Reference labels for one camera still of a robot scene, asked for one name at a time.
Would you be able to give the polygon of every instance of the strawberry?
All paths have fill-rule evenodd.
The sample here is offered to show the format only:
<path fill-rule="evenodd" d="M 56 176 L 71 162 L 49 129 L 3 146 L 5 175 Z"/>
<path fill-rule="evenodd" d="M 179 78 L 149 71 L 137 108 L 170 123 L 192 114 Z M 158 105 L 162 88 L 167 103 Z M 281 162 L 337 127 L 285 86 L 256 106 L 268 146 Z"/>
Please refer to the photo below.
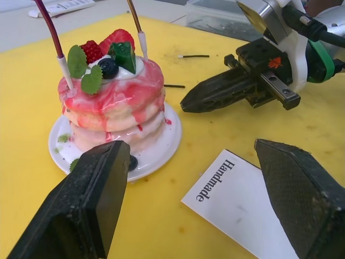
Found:
<path fill-rule="evenodd" d="M 95 62 L 97 59 L 103 57 L 102 50 L 99 45 L 93 40 L 88 40 L 84 45 L 80 46 L 86 55 L 88 64 Z"/>
<path fill-rule="evenodd" d="M 130 42 L 132 45 L 133 51 L 135 50 L 134 40 L 130 33 L 123 29 L 118 29 L 110 34 L 105 40 L 103 40 L 99 46 L 102 50 L 103 55 L 108 54 L 110 45 L 112 43 L 119 43 L 119 42 Z"/>

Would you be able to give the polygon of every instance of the blueberry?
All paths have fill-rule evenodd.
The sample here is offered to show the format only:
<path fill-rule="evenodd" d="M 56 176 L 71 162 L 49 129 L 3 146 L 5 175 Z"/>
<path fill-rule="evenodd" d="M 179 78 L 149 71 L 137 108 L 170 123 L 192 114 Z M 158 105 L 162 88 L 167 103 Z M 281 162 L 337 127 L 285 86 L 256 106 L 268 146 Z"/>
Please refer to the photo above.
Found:
<path fill-rule="evenodd" d="M 119 73 L 119 66 L 112 58 L 105 58 L 98 62 L 104 79 L 113 79 Z"/>
<path fill-rule="evenodd" d="M 138 166 L 138 159 L 135 156 L 130 155 L 128 171 L 133 171 L 134 169 L 136 169 L 137 166 Z"/>

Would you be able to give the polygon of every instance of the green band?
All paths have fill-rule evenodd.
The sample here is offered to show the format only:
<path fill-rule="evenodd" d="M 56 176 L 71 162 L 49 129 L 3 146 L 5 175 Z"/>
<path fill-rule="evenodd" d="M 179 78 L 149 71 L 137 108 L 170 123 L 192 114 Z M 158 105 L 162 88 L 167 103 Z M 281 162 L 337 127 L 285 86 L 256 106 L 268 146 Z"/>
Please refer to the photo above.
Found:
<path fill-rule="evenodd" d="M 328 54 L 327 50 L 325 49 L 325 47 L 320 42 L 313 42 L 313 41 L 309 40 L 309 43 L 313 47 L 313 49 L 316 51 L 316 53 L 319 54 L 319 57 L 321 58 L 323 64 L 325 65 L 326 76 L 325 76 L 325 78 L 324 78 L 324 80 L 322 82 L 327 81 L 334 74 L 335 67 L 334 67 L 333 59 Z M 311 77 L 308 77 L 308 82 L 311 82 L 311 83 L 322 83 L 322 82 L 315 81 L 315 79 L 311 78 Z"/>

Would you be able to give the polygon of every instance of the yellow cutting board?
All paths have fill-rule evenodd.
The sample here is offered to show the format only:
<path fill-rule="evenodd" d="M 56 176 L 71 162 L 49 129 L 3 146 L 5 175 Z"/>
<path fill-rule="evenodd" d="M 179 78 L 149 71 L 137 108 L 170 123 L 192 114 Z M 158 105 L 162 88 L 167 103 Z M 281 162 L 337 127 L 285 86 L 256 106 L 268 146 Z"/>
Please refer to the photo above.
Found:
<path fill-rule="evenodd" d="M 167 102 L 183 124 L 175 156 L 158 172 L 129 184 L 108 258 L 254 258 L 248 251 L 180 203 L 222 149 L 255 165 L 255 138 L 299 146 L 345 186 L 345 76 L 300 93 L 285 111 L 273 101 L 253 109 L 246 101 L 205 114 L 187 114 L 180 101 L 198 82 L 226 71 L 224 56 L 245 42 L 141 18 L 149 58 L 162 68 Z M 60 36 L 64 53 L 87 40 L 102 41 L 118 28 L 139 42 L 130 15 L 121 15 Z M 178 54 L 210 58 L 178 59 Z M 35 212 L 65 174 L 48 152 L 48 135 L 61 115 L 61 71 L 51 39 L 0 53 L 0 258 L 5 258 Z"/>

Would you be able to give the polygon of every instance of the green jelly cube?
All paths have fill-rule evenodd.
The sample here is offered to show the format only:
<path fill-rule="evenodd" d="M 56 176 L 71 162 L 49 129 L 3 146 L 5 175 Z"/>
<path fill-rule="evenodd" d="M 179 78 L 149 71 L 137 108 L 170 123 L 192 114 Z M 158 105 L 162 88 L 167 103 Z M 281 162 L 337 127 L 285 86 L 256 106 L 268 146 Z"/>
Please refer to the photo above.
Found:
<path fill-rule="evenodd" d="M 120 67 L 123 67 L 129 72 L 135 74 L 135 53 L 130 42 L 112 43 L 109 48 L 108 55 L 110 55 L 112 59 L 115 59 L 115 62 Z"/>

